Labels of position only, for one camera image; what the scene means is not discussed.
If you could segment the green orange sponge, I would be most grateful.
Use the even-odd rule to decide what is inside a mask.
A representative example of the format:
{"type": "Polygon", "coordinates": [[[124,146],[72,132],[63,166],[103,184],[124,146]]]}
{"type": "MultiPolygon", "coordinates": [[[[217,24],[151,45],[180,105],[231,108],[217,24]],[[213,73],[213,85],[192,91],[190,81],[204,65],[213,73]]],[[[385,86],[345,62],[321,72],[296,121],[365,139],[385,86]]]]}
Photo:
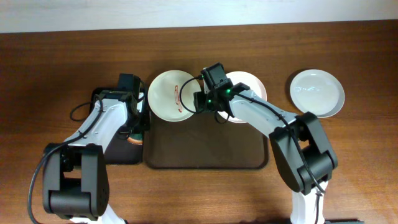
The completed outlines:
{"type": "Polygon", "coordinates": [[[142,134],[131,134],[127,141],[134,145],[142,145],[143,144],[143,135],[142,134]]]}

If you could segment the cream plate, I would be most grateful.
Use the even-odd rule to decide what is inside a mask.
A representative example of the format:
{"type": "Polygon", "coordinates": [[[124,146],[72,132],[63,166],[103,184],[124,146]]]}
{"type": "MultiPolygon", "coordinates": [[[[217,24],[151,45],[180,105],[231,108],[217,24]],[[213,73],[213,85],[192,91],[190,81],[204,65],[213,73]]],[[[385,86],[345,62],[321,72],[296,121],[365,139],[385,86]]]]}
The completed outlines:
{"type": "Polygon", "coordinates": [[[191,117],[193,113],[187,111],[180,101],[180,89],[191,78],[191,74],[181,70],[169,70],[158,75],[150,84],[147,97],[154,114],[170,122],[191,117]]]}

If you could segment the pinkish white plate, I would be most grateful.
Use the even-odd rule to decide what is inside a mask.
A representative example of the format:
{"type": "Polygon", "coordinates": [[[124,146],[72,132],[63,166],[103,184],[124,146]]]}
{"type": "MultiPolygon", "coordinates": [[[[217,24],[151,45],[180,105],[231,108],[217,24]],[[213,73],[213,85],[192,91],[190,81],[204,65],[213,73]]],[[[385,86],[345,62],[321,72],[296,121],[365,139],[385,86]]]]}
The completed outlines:
{"type": "Polygon", "coordinates": [[[267,93],[264,85],[257,77],[248,72],[229,72],[226,76],[231,80],[233,85],[225,89],[219,89],[218,96],[227,104],[227,109],[230,109],[229,112],[233,114],[234,117],[229,115],[226,111],[219,111],[218,114],[232,123],[241,124],[249,121],[249,124],[253,124],[254,119],[259,118],[259,115],[255,115],[255,112],[260,112],[260,105],[252,103],[238,95],[233,95],[233,92],[237,91],[237,89],[233,90],[233,86],[238,83],[245,84],[250,89],[248,91],[243,90],[240,92],[241,95],[265,103],[267,101],[267,93]]]}

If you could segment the pale green plate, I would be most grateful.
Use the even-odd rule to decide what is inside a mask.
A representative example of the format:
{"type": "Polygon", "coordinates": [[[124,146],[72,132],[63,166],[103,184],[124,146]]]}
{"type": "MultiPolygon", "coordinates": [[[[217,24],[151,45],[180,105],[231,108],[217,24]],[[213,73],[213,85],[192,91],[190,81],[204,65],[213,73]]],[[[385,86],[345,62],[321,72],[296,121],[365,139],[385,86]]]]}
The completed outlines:
{"type": "Polygon", "coordinates": [[[345,103],[342,84],[332,74],[318,69],[298,72],[289,87],[292,103],[301,112],[311,112],[319,118],[337,114],[345,103]]]}

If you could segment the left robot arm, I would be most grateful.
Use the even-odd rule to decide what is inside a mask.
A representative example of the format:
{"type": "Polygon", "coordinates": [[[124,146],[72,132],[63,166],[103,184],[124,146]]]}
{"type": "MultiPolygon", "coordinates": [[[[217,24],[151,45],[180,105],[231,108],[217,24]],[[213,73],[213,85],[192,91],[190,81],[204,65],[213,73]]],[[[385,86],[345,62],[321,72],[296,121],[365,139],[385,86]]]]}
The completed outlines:
{"type": "Polygon", "coordinates": [[[109,205],[105,152],[114,136],[127,140],[144,131],[147,88],[133,74],[122,73],[115,88],[94,91],[91,112],[62,143],[44,149],[37,170],[43,172],[43,206],[72,223],[125,223],[109,205]]]}

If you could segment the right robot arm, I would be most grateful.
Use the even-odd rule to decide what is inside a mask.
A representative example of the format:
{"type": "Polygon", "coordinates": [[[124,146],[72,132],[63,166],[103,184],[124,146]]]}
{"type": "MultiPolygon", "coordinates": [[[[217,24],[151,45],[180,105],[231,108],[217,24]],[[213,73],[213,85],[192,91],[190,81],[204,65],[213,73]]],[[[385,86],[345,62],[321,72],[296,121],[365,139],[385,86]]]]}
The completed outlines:
{"type": "Polygon", "coordinates": [[[270,140],[279,175],[292,191],[290,222],[325,223],[325,190],[338,160],[319,119],[311,112],[284,111],[248,85],[234,84],[221,63],[204,68],[197,78],[207,89],[193,95],[196,113],[225,112],[270,140]]]}

